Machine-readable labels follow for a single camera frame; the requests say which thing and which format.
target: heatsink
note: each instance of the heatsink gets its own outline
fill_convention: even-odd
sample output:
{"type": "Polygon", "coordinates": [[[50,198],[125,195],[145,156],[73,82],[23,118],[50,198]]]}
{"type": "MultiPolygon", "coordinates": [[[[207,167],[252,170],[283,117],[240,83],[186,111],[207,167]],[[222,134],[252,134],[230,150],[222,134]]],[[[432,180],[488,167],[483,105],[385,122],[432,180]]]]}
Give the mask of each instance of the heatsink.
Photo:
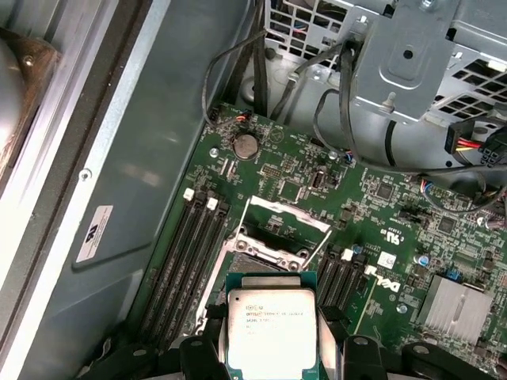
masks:
{"type": "Polygon", "coordinates": [[[417,322],[453,339],[476,344],[492,302],[489,295],[435,276],[417,322]]]}

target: green circuit board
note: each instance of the green circuit board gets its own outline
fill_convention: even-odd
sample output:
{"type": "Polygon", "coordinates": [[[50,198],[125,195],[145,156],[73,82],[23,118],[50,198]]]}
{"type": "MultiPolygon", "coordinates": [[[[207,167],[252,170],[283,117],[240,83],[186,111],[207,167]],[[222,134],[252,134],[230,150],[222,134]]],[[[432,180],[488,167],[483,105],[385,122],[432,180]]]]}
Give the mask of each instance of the green circuit board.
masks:
{"type": "MultiPolygon", "coordinates": [[[[223,104],[218,121],[240,114],[240,110],[223,104]]],[[[258,196],[292,205],[329,223],[333,233],[327,246],[355,247],[367,257],[368,265],[376,268],[374,275],[364,275],[362,286],[354,291],[346,307],[350,333],[371,336],[395,351],[430,336],[428,339],[432,343],[493,374],[498,354],[507,348],[505,233],[479,225],[479,218],[495,217],[492,211],[458,217],[433,210],[422,197],[420,184],[414,177],[365,169],[350,157],[330,158],[329,151],[310,136],[260,116],[218,129],[206,126],[181,182],[128,325],[137,330],[146,313],[148,299],[153,297],[168,246],[181,223],[187,188],[212,194],[229,207],[219,232],[219,243],[212,246],[207,259],[202,261],[204,268],[199,274],[196,291],[190,292],[194,298],[185,309],[187,319],[182,326],[182,331],[187,333],[195,328],[193,321],[199,296],[212,271],[220,242],[238,226],[246,200],[258,196]],[[233,147],[233,141],[245,134],[253,136],[258,143],[258,152],[246,160],[238,158],[233,147]],[[416,217],[411,220],[407,215],[416,217]],[[416,264],[416,255],[428,257],[428,264],[425,267],[416,264]],[[481,335],[487,343],[482,344],[480,352],[473,344],[453,336],[432,334],[417,322],[436,275],[467,283],[493,298],[481,335]]],[[[466,209],[471,202],[437,187],[431,189],[430,195],[435,201],[455,209],[466,209]]],[[[301,247],[312,250],[322,239],[319,231],[297,223],[291,215],[274,215],[261,207],[249,208],[245,224],[264,231],[272,240],[278,239],[288,251],[301,247]]],[[[308,269],[317,271],[321,259],[322,253],[308,269]]],[[[263,263],[248,257],[227,254],[219,275],[213,279],[215,285],[208,302],[224,301],[227,272],[259,272],[262,266],[263,263]]],[[[269,265],[265,269],[274,270],[269,265]]],[[[196,275],[194,272],[190,271],[189,276],[196,275]]]]}

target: dimm slot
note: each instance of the dimm slot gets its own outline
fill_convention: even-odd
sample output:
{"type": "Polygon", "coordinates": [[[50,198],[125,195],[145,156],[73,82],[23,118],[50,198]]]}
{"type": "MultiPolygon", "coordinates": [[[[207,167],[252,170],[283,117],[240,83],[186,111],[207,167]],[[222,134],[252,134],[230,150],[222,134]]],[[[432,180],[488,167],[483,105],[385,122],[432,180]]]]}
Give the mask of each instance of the dimm slot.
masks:
{"type": "Polygon", "coordinates": [[[181,265],[182,253],[181,248],[186,247],[189,244],[189,240],[191,238],[191,233],[196,229],[196,225],[202,216],[202,208],[203,204],[196,204],[191,210],[192,217],[186,223],[186,226],[182,232],[182,234],[178,237],[176,241],[176,245],[170,250],[168,256],[170,256],[170,262],[165,267],[165,270],[159,276],[159,288],[156,294],[156,306],[154,307],[154,315],[153,318],[149,321],[150,328],[148,329],[148,341],[153,340],[154,336],[156,336],[156,332],[154,329],[159,325],[158,321],[161,317],[161,313],[164,309],[164,305],[167,304],[167,298],[171,292],[171,285],[174,281],[174,278],[177,276],[177,269],[181,265]]]}
{"type": "Polygon", "coordinates": [[[317,305],[324,305],[327,295],[330,293],[331,284],[337,273],[340,264],[335,260],[328,260],[322,271],[321,279],[318,281],[317,305]]]}
{"type": "Polygon", "coordinates": [[[340,298],[340,293],[343,290],[343,286],[346,284],[347,279],[350,277],[351,271],[352,268],[349,264],[340,265],[340,268],[337,270],[337,274],[334,277],[333,286],[329,295],[326,297],[324,305],[336,306],[338,299],[340,298]]]}
{"type": "Polygon", "coordinates": [[[176,314],[179,315],[173,317],[170,327],[167,329],[164,337],[162,349],[166,349],[171,345],[173,340],[177,338],[183,324],[185,323],[192,302],[197,296],[196,290],[202,281],[203,274],[206,269],[206,256],[209,256],[209,253],[212,252],[213,248],[216,246],[216,242],[218,241],[223,229],[223,224],[225,223],[227,211],[228,207],[226,210],[219,209],[217,211],[212,223],[212,228],[210,229],[210,234],[208,234],[209,238],[203,240],[204,243],[200,248],[199,254],[196,256],[194,267],[192,269],[194,276],[189,278],[185,291],[180,293],[180,299],[176,303],[176,314]]]}
{"type": "Polygon", "coordinates": [[[345,312],[347,307],[349,306],[350,298],[354,291],[356,291],[357,286],[359,285],[359,281],[361,276],[363,275],[362,267],[354,268],[352,271],[352,275],[350,280],[345,284],[345,289],[340,293],[340,299],[338,300],[338,309],[345,312]]]}
{"type": "Polygon", "coordinates": [[[167,321],[170,319],[173,308],[173,301],[180,291],[184,273],[187,272],[189,267],[189,255],[196,251],[203,236],[204,226],[207,226],[212,219],[212,213],[205,209],[200,213],[200,218],[194,223],[193,227],[189,230],[185,244],[177,252],[178,261],[174,265],[174,270],[171,271],[170,281],[166,288],[167,292],[160,306],[158,317],[155,319],[153,329],[151,330],[150,342],[158,344],[162,338],[162,331],[166,327],[167,321]]]}
{"type": "Polygon", "coordinates": [[[330,263],[330,259],[327,255],[322,258],[322,261],[318,265],[317,269],[317,283],[320,284],[322,281],[322,276],[324,275],[324,271],[327,269],[330,263]]]}
{"type": "Polygon", "coordinates": [[[144,313],[143,321],[141,322],[141,328],[139,329],[139,340],[144,341],[147,337],[154,316],[157,312],[158,304],[160,299],[162,298],[162,293],[165,290],[162,286],[160,279],[164,275],[164,273],[168,272],[168,267],[171,266],[171,261],[175,259],[173,257],[172,252],[174,251],[174,247],[178,245],[178,242],[185,236],[185,232],[189,227],[191,221],[196,217],[196,213],[193,212],[194,207],[196,206],[196,199],[191,202],[185,203],[185,208],[181,213],[181,217],[177,223],[177,229],[174,233],[173,240],[171,242],[171,246],[169,247],[166,258],[164,260],[164,264],[162,265],[162,270],[158,272],[158,277],[154,285],[154,290],[151,293],[150,301],[147,304],[146,311],[144,313]]]}

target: ram slot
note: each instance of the ram slot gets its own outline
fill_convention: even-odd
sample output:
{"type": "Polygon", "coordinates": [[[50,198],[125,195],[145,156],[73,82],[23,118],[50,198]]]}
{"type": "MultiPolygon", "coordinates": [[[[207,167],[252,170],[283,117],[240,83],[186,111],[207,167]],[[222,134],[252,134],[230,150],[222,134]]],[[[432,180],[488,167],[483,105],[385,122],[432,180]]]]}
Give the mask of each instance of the ram slot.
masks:
{"type": "Polygon", "coordinates": [[[347,307],[349,306],[350,297],[356,291],[357,286],[361,280],[361,276],[363,275],[362,267],[354,267],[352,270],[352,274],[350,279],[346,282],[343,291],[340,293],[340,298],[338,300],[337,306],[338,309],[345,312],[347,307]]]}
{"type": "Polygon", "coordinates": [[[143,321],[141,322],[139,340],[142,342],[146,341],[151,335],[154,320],[157,317],[162,300],[168,290],[168,285],[170,283],[175,264],[179,259],[178,253],[184,245],[194,223],[200,217],[200,211],[202,210],[203,205],[204,201],[198,196],[190,202],[185,202],[185,208],[177,223],[176,231],[172,238],[170,247],[167,250],[166,259],[162,265],[162,269],[158,272],[158,278],[155,282],[154,290],[144,313],[143,321]]]}
{"type": "Polygon", "coordinates": [[[318,276],[318,296],[317,296],[317,305],[324,305],[327,295],[330,293],[331,290],[331,284],[333,282],[333,279],[337,273],[337,270],[339,268],[339,264],[335,260],[326,260],[326,263],[324,265],[320,265],[318,267],[319,271],[322,268],[321,275],[318,276]]]}
{"type": "Polygon", "coordinates": [[[193,255],[198,251],[200,244],[206,233],[211,220],[213,220],[213,211],[204,209],[201,212],[200,218],[193,228],[189,231],[189,235],[185,244],[181,247],[178,253],[179,260],[172,271],[170,285],[167,287],[166,296],[164,298],[162,308],[155,319],[154,327],[151,330],[150,343],[158,344],[165,332],[168,323],[173,315],[175,307],[174,302],[178,293],[181,291],[181,286],[185,283],[184,279],[189,275],[189,270],[192,267],[193,255]]]}
{"type": "Polygon", "coordinates": [[[318,265],[318,269],[317,269],[317,283],[321,283],[322,276],[324,276],[324,272],[328,268],[329,263],[330,263],[330,259],[329,259],[329,257],[327,255],[325,255],[322,258],[322,261],[318,265]]]}
{"type": "Polygon", "coordinates": [[[336,306],[338,299],[340,298],[340,293],[343,291],[343,288],[350,277],[351,271],[352,268],[349,263],[343,263],[340,265],[340,268],[337,270],[337,274],[334,277],[330,293],[324,301],[324,305],[336,306]]]}
{"type": "Polygon", "coordinates": [[[227,217],[228,208],[229,207],[227,205],[221,205],[221,207],[217,210],[215,216],[213,217],[213,221],[208,228],[208,232],[204,235],[205,238],[202,241],[201,247],[196,250],[192,271],[188,276],[186,276],[185,273],[183,277],[184,279],[188,279],[188,281],[185,285],[185,289],[179,292],[178,299],[174,303],[174,305],[177,305],[177,308],[174,311],[172,321],[168,324],[168,329],[166,329],[162,342],[159,345],[162,350],[167,349],[173,340],[178,337],[183,324],[188,318],[188,313],[193,301],[199,297],[197,290],[202,282],[204,272],[207,267],[208,262],[206,259],[207,257],[213,256],[210,253],[213,252],[213,249],[216,247],[217,241],[219,240],[227,217]]]}

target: red wire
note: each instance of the red wire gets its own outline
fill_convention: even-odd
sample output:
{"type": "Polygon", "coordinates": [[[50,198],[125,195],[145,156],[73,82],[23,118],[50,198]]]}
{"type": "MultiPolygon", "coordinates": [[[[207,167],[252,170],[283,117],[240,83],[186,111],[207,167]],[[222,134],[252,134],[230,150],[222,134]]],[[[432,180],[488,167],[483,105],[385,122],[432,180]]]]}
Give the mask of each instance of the red wire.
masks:
{"type": "Polygon", "coordinates": [[[481,144],[479,142],[468,141],[465,139],[459,139],[458,144],[462,145],[462,146],[468,146],[470,148],[480,148],[481,147],[481,144]]]}

